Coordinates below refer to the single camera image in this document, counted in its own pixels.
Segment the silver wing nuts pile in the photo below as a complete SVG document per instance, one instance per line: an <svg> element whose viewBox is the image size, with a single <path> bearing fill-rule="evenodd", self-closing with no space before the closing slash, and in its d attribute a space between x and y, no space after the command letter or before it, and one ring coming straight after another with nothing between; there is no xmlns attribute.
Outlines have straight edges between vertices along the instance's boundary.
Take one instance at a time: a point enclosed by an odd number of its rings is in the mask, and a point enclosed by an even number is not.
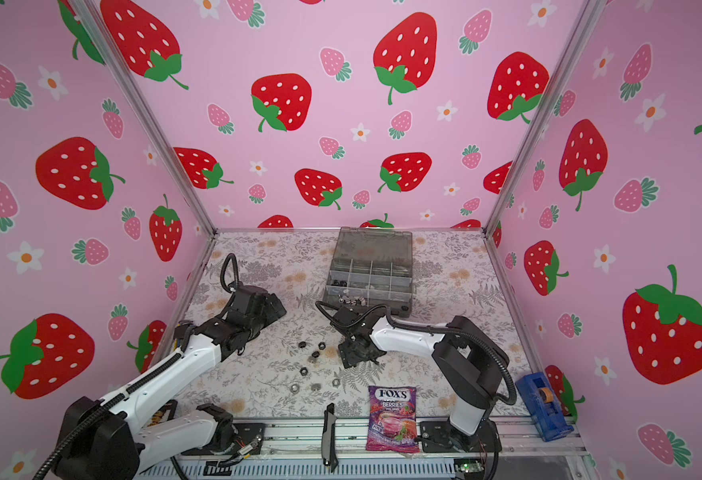
<svg viewBox="0 0 702 480"><path fill-rule="evenodd" d="M339 302L344 305L366 306L368 298L361 291L345 289L339 294Z"/></svg>

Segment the grey plastic organizer box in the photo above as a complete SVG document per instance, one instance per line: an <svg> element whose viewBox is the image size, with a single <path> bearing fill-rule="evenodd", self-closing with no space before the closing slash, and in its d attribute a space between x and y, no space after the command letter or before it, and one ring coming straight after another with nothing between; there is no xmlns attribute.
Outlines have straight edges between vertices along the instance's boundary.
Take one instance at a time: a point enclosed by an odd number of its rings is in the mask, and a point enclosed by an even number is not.
<svg viewBox="0 0 702 480"><path fill-rule="evenodd" d="M325 283L323 301L354 311L385 304L394 316L407 318L413 304L413 235L408 231L344 227L340 230ZM347 277L347 287L331 286L332 277ZM344 305L339 294L361 291L366 306Z"/></svg>

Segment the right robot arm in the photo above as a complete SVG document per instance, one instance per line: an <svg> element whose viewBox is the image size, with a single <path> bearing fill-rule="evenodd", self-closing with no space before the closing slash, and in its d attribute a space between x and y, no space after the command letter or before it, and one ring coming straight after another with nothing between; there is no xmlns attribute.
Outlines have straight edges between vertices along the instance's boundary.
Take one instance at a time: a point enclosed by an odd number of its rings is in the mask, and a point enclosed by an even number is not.
<svg viewBox="0 0 702 480"><path fill-rule="evenodd" d="M449 416L455 441L470 446L482 434L495 433L490 415L496 404L517 401L507 354L464 316L446 324L417 324L395 319L385 304L362 313L324 301L315 306L343 336L338 349L346 368L376 363L389 352L432 359L457 395Z"/></svg>

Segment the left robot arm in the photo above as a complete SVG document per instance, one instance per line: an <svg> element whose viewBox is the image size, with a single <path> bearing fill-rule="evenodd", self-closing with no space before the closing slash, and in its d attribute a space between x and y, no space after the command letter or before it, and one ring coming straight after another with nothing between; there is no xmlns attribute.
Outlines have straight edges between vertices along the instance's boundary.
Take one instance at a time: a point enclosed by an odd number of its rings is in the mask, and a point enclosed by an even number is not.
<svg viewBox="0 0 702 480"><path fill-rule="evenodd" d="M102 398L82 397L66 410L58 443L35 473L43 479L132 479L155 464L196 449L230 455L251 451L233 416L211 403L182 417L150 423L153 415L197 377L286 314L278 297L240 285L222 312L201 325L180 326L179 346L146 372Z"/></svg>

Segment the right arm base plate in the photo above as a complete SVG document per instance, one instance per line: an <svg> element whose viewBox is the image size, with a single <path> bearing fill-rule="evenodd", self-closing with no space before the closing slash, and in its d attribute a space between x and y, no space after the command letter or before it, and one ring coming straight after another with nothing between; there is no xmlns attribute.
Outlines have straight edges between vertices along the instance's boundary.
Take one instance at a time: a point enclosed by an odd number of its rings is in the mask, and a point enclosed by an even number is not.
<svg viewBox="0 0 702 480"><path fill-rule="evenodd" d="M482 420L474 434L468 435L448 420L419 423L421 448L426 453L500 453L502 444L496 424Z"/></svg>

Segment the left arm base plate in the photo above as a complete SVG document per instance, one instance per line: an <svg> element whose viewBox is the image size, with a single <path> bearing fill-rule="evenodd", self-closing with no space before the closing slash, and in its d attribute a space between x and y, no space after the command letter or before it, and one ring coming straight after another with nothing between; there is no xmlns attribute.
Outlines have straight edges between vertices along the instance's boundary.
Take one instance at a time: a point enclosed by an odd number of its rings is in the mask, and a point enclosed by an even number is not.
<svg viewBox="0 0 702 480"><path fill-rule="evenodd" d="M245 450L244 456L259 455L266 425L264 423L232 423L215 433L206 445L182 452L183 456L214 455L232 457Z"/></svg>

